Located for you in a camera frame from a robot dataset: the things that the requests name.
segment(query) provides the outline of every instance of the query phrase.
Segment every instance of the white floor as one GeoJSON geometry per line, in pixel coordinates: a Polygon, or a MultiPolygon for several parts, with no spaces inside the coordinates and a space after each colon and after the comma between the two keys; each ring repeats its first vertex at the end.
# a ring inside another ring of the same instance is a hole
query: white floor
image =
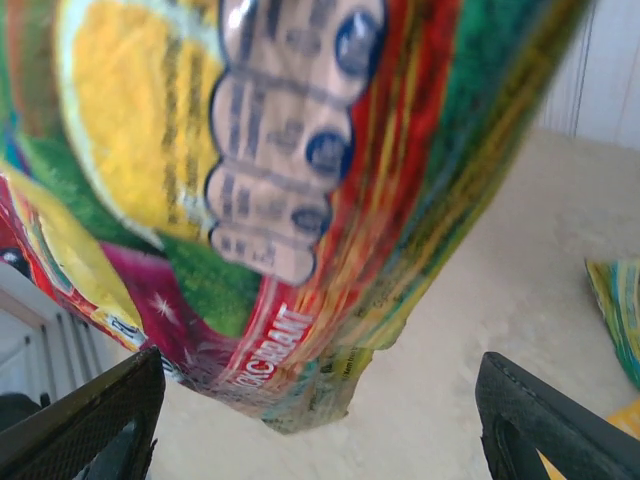
{"type": "Polygon", "coordinates": [[[282,437],[170,384],[154,480],[489,478],[473,387],[497,350],[600,415],[631,403],[583,258],[640,254],[640,154],[534,133],[494,204],[376,355],[342,422],[282,437]]]}

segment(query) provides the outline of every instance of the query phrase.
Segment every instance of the white star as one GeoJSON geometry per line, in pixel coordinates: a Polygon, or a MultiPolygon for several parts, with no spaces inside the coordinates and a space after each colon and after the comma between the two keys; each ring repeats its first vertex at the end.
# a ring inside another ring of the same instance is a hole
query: white star
{"type": "Polygon", "coordinates": [[[2,258],[4,258],[7,262],[15,262],[18,260],[18,256],[13,252],[5,253],[2,258]]]}
{"type": "Polygon", "coordinates": [[[153,300],[151,300],[150,305],[172,324],[180,326],[180,322],[176,318],[176,314],[171,308],[171,305],[169,305],[169,302],[167,302],[165,298],[162,298],[158,292],[153,295],[153,300]]]}

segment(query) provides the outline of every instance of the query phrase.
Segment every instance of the crumpled packaging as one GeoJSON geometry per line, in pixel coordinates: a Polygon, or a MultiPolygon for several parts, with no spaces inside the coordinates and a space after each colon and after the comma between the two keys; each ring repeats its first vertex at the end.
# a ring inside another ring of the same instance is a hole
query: crumpled packaging
{"type": "Polygon", "coordinates": [[[587,5],[5,0],[0,214],[44,291],[180,383],[284,433],[340,419],[587,5]]]}
{"type": "Polygon", "coordinates": [[[618,360],[640,389],[640,259],[586,265],[618,360]]]}

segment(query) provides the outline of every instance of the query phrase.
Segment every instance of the plastic packaging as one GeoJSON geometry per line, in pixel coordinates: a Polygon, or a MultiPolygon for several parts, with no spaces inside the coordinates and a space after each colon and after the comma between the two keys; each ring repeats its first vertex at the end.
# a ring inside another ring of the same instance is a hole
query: plastic packaging
{"type": "Polygon", "coordinates": [[[587,3],[5,0],[2,216],[41,288],[184,385],[339,419],[587,3]]]}
{"type": "Polygon", "coordinates": [[[618,360],[640,390],[640,259],[587,261],[586,266],[618,360]]]}

